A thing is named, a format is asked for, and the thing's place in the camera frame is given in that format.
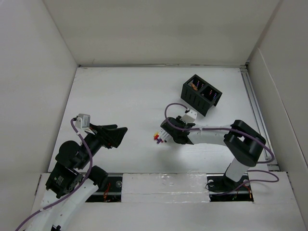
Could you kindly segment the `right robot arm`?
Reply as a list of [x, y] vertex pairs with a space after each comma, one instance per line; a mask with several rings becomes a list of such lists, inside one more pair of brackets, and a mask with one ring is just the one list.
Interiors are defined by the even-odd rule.
[[241, 120], [215, 129], [184, 122], [181, 116], [168, 117], [162, 122], [161, 129], [177, 144], [215, 144], [229, 149], [234, 159], [222, 179], [207, 184], [208, 189], [215, 193], [226, 193], [239, 187], [244, 181], [244, 173], [257, 165], [266, 144], [264, 137]]

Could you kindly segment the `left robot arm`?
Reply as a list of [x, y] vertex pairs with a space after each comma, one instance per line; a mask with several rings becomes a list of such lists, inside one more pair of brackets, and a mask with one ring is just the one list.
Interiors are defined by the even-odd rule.
[[77, 210], [96, 191], [106, 188], [108, 173], [93, 164], [94, 155], [102, 148], [117, 148], [127, 127], [116, 124], [97, 126], [90, 122], [84, 126], [72, 118], [71, 127], [81, 144], [66, 141], [56, 156], [56, 165], [45, 184], [40, 209], [19, 224], [26, 223], [28, 231], [64, 231]]

